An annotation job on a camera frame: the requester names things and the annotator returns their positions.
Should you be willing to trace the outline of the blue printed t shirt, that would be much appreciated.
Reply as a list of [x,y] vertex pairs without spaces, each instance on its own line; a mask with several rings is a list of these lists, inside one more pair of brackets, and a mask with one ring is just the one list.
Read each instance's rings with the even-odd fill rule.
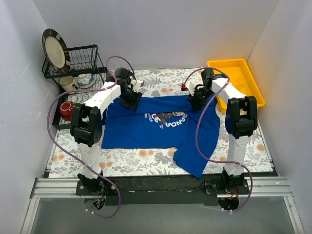
[[201,178],[213,154],[220,129],[217,101],[206,112],[192,111],[187,96],[143,97],[136,112],[109,105],[101,147],[103,149],[166,149],[175,147],[177,166]]

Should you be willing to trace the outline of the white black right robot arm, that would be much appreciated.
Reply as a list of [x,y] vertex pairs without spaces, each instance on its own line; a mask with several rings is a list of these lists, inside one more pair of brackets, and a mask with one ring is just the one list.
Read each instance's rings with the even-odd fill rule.
[[226,104],[225,128],[229,134],[227,160],[222,169],[220,181],[216,184],[223,192],[231,194],[244,185],[244,159],[247,144],[257,129],[257,100],[246,96],[231,83],[227,74],[212,67],[200,68],[202,84],[194,85],[186,79],[181,90],[189,92],[188,101],[194,111],[208,109],[216,97]]

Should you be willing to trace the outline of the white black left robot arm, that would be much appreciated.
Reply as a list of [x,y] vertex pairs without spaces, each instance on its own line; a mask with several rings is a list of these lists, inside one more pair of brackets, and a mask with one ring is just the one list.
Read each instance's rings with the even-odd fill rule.
[[102,91],[97,92],[83,104],[75,104],[71,119],[70,134],[81,152],[85,163],[78,178],[82,186],[91,194],[98,195],[104,190],[103,179],[99,175],[98,142],[103,131],[103,121],[107,107],[117,98],[119,104],[127,110],[137,110],[142,93],[139,92],[143,82],[135,78],[135,73],[126,68],[117,68],[114,76],[107,78]]

